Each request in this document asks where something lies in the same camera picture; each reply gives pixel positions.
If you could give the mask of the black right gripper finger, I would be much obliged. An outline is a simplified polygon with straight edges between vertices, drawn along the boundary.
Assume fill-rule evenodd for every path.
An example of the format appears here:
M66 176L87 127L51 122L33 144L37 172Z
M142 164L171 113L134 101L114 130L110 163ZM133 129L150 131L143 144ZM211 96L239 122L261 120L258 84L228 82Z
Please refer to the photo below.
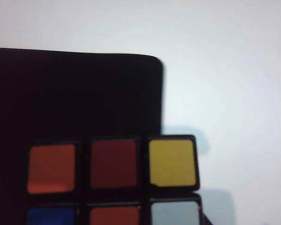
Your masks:
M213 225L212 222L205 215L202 206L200 206L200 225Z

